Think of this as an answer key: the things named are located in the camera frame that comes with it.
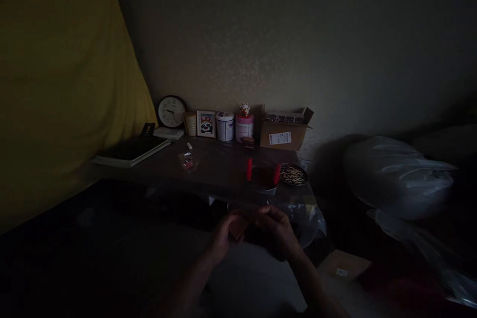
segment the yellow fabric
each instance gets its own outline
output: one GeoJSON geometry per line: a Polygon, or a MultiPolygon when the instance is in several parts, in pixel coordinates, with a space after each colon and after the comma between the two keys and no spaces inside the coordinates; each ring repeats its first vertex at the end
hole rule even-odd
{"type": "Polygon", "coordinates": [[[81,166],[156,123],[118,0],[0,0],[0,232],[91,184],[81,166]]]}

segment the human hand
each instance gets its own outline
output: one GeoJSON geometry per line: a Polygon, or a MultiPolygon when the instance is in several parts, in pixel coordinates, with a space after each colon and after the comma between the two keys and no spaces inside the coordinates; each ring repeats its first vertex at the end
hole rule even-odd
{"type": "MultiPolygon", "coordinates": [[[[210,235],[206,252],[214,265],[219,264],[229,252],[231,241],[229,241],[229,227],[232,222],[241,215],[240,211],[235,210],[226,215],[215,227],[210,235]]],[[[243,242],[243,234],[234,243],[243,242]]]]}
{"type": "Polygon", "coordinates": [[[274,235],[288,261],[304,253],[288,216],[275,206],[267,205],[258,209],[255,223],[266,227],[274,235]]]}

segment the clock face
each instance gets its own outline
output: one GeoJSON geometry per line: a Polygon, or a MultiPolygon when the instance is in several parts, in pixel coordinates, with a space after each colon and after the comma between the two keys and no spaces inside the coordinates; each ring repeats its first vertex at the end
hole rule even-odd
{"type": "Polygon", "coordinates": [[[184,102],[175,96],[164,97],[158,108],[159,119],[166,127],[175,128],[184,122],[184,102]]]}

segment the white cap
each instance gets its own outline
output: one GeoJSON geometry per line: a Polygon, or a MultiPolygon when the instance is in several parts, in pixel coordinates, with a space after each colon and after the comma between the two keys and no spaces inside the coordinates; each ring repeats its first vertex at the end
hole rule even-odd
{"type": "Polygon", "coordinates": [[[233,120],[235,115],[232,112],[219,112],[216,114],[215,117],[217,118],[217,120],[220,120],[220,121],[229,121],[229,120],[233,120]]]}

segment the wall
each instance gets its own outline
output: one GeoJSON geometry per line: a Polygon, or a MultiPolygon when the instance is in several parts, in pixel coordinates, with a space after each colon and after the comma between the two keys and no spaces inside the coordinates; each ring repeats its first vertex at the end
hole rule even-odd
{"type": "Polygon", "coordinates": [[[339,160],[330,143],[438,121],[476,87],[476,0],[120,3],[154,100],[309,106],[300,156],[322,169],[339,160]]]}

